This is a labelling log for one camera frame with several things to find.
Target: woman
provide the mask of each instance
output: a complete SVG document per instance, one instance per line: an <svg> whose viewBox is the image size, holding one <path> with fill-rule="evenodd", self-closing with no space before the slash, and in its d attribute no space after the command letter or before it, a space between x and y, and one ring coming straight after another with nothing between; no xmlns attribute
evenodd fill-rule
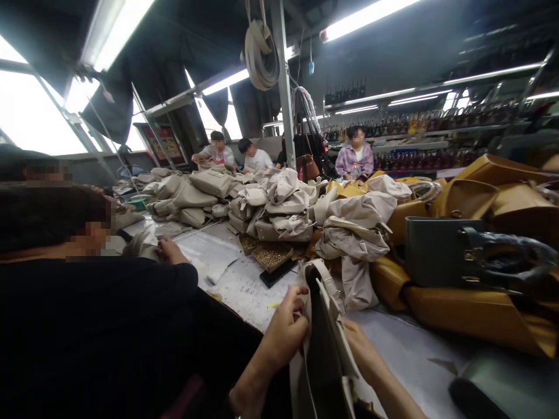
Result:
<svg viewBox="0 0 559 419"><path fill-rule="evenodd" d="M371 147L365 143L365 134L360 127L349 127L349 144L343 147L336 159L336 172L344 179L369 177L374 171L374 156Z"/></svg>

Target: black handbag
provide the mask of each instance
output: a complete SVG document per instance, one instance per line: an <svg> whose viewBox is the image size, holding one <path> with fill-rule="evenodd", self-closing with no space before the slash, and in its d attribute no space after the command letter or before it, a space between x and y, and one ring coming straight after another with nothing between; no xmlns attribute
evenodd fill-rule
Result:
<svg viewBox="0 0 559 419"><path fill-rule="evenodd" d="M557 252L546 244L485 232L483 221L466 219L406 217L405 254L417 285L510 293L514 282L530 285L558 264Z"/></svg>

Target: man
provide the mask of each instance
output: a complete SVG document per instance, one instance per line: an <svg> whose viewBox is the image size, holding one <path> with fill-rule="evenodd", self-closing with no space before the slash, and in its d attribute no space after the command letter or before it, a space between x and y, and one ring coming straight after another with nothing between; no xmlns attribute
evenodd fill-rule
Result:
<svg viewBox="0 0 559 419"><path fill-rule="evenodd" d="M239 151L245 155L245 169L243 173L248 171L247 168L257 172L274 166L270 155L264 150L257 149L249 139L241 139L239 141Z"/></svg>
<svg viewBox="0 0 559 419"><path fill-rule="evenodd" d="M211 160L215 164L235 164L233 150L225 145L225 138L219 131L210 134L211 144L204 147L202 151L192 155L192 161L199 164L206 160Z"/></svg>
<svg viewBox="0 0 559 419"><path fill-rule="evenodd" d="M68 180L68 168L54 157L38 151L0 144L0 182Z"/></svg>

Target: hand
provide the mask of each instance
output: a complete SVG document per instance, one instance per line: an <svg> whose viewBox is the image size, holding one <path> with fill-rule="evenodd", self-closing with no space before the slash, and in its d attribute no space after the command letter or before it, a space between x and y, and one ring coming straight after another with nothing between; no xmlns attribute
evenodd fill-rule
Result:
<svg viewBox="0 0 559 419"><path fill-rule="evenodd" d="M371 366L384 361L370 342L361 326L349 319L344 319L345 336L348 338L351 353L355 359L355 363L359 367L359 371L363 375L365 381L369 382Z"/></svg>
<svg viewBox="0 0 559 419"><path fill-rule="evenodd" d="M162 256L172 265L190 263L182 254L179 246L167 237L159 241L159 249Z"/></svg>
<svg viewBox="0 0 559 419"><path fill-rule="evenodd" d="M260 342L255 357L262 362L261 368L269 370L271 375L286 366L303 344L309 320L300 315L304 303L298 296L308 293L303 287L289 288Z"/></svg>

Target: white t-shirt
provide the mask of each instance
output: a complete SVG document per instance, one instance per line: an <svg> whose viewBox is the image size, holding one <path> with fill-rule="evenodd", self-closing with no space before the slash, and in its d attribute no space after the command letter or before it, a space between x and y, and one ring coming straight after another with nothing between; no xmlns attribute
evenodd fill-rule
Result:
<svg viewBox="0 0 559 419"><path fill-rule="evenodd" d="M361 159L363 158L363 147L361 147L361 150L356 151L355 155L357 156L357 161L361 161Z"/></svg>
<svg viewBox="0 0 559 419"><path fill-rule="evenodd" d="M245 156L245 167L255 171L266 170L273 165L272 159L264 150L256 150L254 157Z"/></svg>

